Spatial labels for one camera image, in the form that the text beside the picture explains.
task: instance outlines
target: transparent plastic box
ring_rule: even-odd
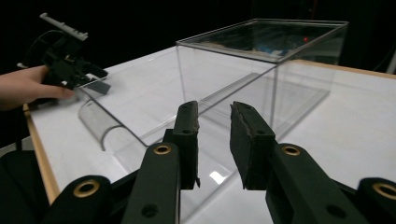
[[[338,64],[346,30],[343,21],[256,19],[177,41],[186,100],[211,107],[244,95],[243,102],[259,108],[274,131],[283,133],[332,85],[332,72],[299,66]]]
[[[340,21],[252,20],[183,39],[110,73],[107,95],[83,88],[89,101],[79,117],[98,151],[131,173],[145,148],[173,128],[178,107],[197,101],[201,187],[181,192],[187,223],[238,175],[229,148],[233,101],[254,106],[280,140],[329,95],[332,70],[311,65],[338,63],[346,29]]]

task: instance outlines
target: white table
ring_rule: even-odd
[[[111,75],[140,66],[143,68],[143,74],[143,63],[164,54],[171,59],[176,58],[174,48],[170,48],[110,67],[107,71]],[[134,76],[134,86],[128,88],[134,88],[136,97],[141,99],[139,104],[155,104],[156,101],[160,104],[161,99],[157,98],[161,97],[161,92],[152,93],[152,90],[158,90],[165,83],[173,83],[174,87],[180,85],[179,79],[172,75],[178,72],[177,61],[166,66],[169,73],[162,73],[154,80],[145,76],[139,77],[138,74],[130,75]],[[326,64],[313,63],[309,66],[335,70],[331,93],[277,141],[305,148],[330,178],[354,189],[364,177],[375,176],[396,181],[396,78]],[[157,69],[161,71],[162,68],[163,64],[160,64]],[[112,88],[123,88],[117,85],[113,85]],[[182,102],[182,97],[175,97],[173,102],[169,102],[169,108],[164,111],[174,108],[176,112]],[[84,103],[75,99],[61,101],[57,105],[26,113],[51,201],[70,181],[83,175],[103,175],[113,182],[129,172],[120,166],[120,161],[115,159],[114,153],[100,150],[96,139],[78,119],[78,110]],[[134,112],[124,112],[125,116],[121,112],[115,113],[119,113],[118,119],[126,126],[131,125],[131,120],[141,122],[136,123],[138,127],[145,125],[141,117],[134,117]],[[150,114],[149,111],[145,116],[151,116],[153,119],[157,115],[154,112]],[[144,152],[136,153],[140,155],[136,157],[134,165],[138,168],[139,158]],[[224,160],[231,161],[231,153]],[[205,191],[204,186],[182,192],[182,223],[271,223],[265,203],[265,192],[243,190],[238,173],[225,177],[218,190],[203,201],[198,202],[195,199],[199,197],[200,191]],[[200,205],[199,208],[194,208],[192,213],[183,216],[183,204],[189,204],[191,207]]]

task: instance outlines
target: white tabletop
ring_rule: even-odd
[[[170,63],[166,66],[159,64],[152,70],[156,65],[149,62],[163,55]],[[354,189],[364,177],[396,181],[396,79],[343,67],[310,66],[318,70],[335,70],[331,93],[277,141],[305,148],[330,178]],[[134,69],[133,74],[128,72],[132,71],[129,70],[131,68]],[[144,76],[146,69],[161,73],[152,79],[153,76]],[[177,88],[180,79],[174,48],[107,68],[107,71],[112,85],[108,97],[113,98],[102,98],[101,103],[109,106],[108,110],[117,119],[139,135],[144,136],[159,121],[171,119],[172,113],[163,112],[173,111],[175,114],[183,103],[182,93]],[[112,74],[118,74],[118,78],[132,78],[134,82],[128,85],[112,82]],[[159,91],[161,88],[173,88],[172,101],[169,98],[162,101],[162,94],[169,91]],[[129,89],[134,90],[132,103],[135,106],[123,106],[131,98],[122,98],[119,93]],[[33,137],[42,144],[54,175],[55,188],[59,190],[83,175],[103,175],[112,182],[118,180],[130,169],[137,169],[144,154],[144,151],[135,152],[133,164],[125,165],[120,160],[120,153],[101,150],[97,140],[78,118],[78,111],[84,103],[83,100],[72,99],[31,111],[38,135]],[[158,105],[161,110],[140,111],[140,108]],[[211,155],[203,152],[202,157],[210,158]],[[232,160],[231,153],[225,157],[224,160]],[[206,162],[205,158],[201,160],[201,175],[206,174],[203,166],[213,165]],[[208,189],[210,193],[202,194],[206,190],[202,186],[182,192],[182,223],[271,223],[265,191],[243,190],[239,174],[234,172],[234,164],[224,169],[229,173],[216,190]],[[201,195],[205,195],[205,199],[197,200]]]

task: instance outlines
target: transparent plastic sheet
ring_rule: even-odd
[[[125,172],[131,173],[140,168],[147,146],[94,99],[91,98],[82,105],[78,118],[97,140],[100,148],[114,156]]]

